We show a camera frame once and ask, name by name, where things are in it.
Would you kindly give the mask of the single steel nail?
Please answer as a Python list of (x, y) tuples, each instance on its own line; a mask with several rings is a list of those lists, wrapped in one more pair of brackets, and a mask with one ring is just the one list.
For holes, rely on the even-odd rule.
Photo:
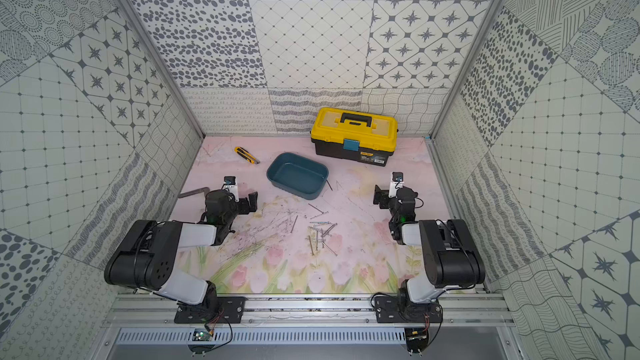
[(295, 219), (294, 219), (294, 221), (293, 221), (293, 224), (292, 224), (291, 229), (290, 229), (290, 233), (291, 233), (291, 234), (293, 234), (293, 231), (294, 231), (294, 229), (295, 229), (296, 223), (297, 223), (297, 221), (298, 221), (298, 217), (299, 217), (299, 216), (297, 215), (297, 216), (296, 216), (296, 218), (295, 218)]

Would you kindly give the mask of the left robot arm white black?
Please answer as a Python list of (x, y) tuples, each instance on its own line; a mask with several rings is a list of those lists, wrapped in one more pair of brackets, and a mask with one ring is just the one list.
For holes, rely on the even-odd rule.
[(205, 210), (196, 223), (138, 220), (108, 260), (105, 282), (213, 311), (218, 307), (215, 285), (175, 268), (176, 257), (186, 249), (222, 245), (234, 232), (235, 218), (257, 209), (257, 192), (241, 198), (235, 185), (227, 185), (205, 195)]

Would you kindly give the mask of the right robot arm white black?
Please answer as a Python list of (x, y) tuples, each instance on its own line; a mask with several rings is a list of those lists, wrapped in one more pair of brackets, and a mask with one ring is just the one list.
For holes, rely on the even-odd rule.
[(486, 268), (466, 222), (419, 220), (416, 209), (421, 201), (418, 193), (401, 183), (393, 183), (390, 189), (374, 189), (373, 203), (390, 212), (392, 239), (400, 245), (418, 247), (423, 254), (424, 272), (402, 282), (402, 304), (434, 303), (450, 291), (476, 288), (486, 278)]

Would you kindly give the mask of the teal plastic storage box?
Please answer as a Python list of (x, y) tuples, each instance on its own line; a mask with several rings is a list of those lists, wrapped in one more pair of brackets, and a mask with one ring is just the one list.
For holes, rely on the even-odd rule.
[(267, 179), (276, 188), (305, 200), (315, 200), (328, 179), (328, 168), (296, 153), (281, 153), (270, 164)]

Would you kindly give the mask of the dark metal hex key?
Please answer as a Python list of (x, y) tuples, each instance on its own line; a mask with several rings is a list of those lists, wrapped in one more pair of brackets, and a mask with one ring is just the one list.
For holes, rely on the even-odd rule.
[(190, 196), (194, 196), (194, 195), (198, 195), (198, 194), (203, 194), (203, 195), (207, 195), (210, 192), (210, 188), (208, 187), (204, 187), (204, 188), (198, 188), (195, 190), (191, 190), (191, 191), (187, 191), (184, 193), (180, 193), (180, 195), (178, 195), (178, 198), (187, 198)]

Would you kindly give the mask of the yellow utility knife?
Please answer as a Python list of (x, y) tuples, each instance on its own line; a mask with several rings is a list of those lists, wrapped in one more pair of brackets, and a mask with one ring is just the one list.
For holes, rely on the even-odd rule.
[(248, 150), (242, 147), (236, 147), (234, 151), (238, 156), (240, 156), (247, 162), (251, 164), (260, 164), (260, 161), (255, 156), (253, 156)]

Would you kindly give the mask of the yellow black toolbox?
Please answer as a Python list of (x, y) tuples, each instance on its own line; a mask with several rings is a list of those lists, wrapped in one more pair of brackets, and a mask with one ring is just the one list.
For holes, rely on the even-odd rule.
[(394, 155), (395, 118), (338, 108), (321, 108), (310, 132), (316, 154), (379, 167)]

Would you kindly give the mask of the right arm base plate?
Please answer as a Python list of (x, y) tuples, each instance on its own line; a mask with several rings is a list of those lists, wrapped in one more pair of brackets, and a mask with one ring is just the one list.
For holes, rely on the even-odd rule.
[(413, 303), (408, 299), (376, 294), (370, 299), (377, 323), (441, 323), (443, 310), (439, 303)]

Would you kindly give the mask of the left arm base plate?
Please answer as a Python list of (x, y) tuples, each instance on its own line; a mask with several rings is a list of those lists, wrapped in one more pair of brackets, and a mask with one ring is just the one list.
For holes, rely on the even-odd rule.
[(205, 298), (205, 301), (199, 305), (179, 303), (173, 321), (176, 324), (205, 324), (217, 319), (239, 324), (242, 321), (246, 301), (246, 297), (226, 296)]

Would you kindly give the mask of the aluminium mounting rail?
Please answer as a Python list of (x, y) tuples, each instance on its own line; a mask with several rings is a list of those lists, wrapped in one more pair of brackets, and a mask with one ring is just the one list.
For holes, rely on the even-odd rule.
[[(226, 327), (513, 327), (515, 321), (499, 294), (449, 294), (439, 300), (437, 310), (400, 316), (386, 296), (371, 294), (246, 294), (238, 303), (221, 296), (218, 325)], [(195, 315), (183, 315), (178, 305), (166, 298), (143, 294), (120, 294), (104, 324), (109, 327), (173, 327), (175, 318), (185, 325), (203, 326)]]

